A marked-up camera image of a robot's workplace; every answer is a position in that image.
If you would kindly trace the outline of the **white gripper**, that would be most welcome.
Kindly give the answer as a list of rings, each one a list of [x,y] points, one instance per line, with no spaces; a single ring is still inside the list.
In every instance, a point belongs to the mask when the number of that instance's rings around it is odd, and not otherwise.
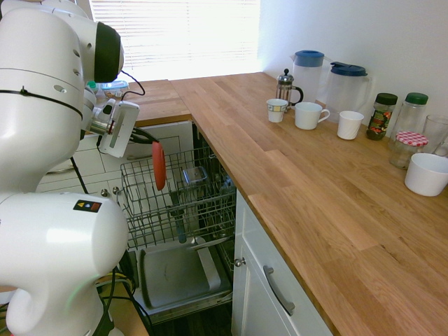
[[[139,106],[128,101],[119,101],[114,106],[111,119],[113,121],[112,128],[102,136],[99,145],[102,153],[122,158],[129,140],[137,144],[159,142],[146,130],[134,127],[139,112]]]

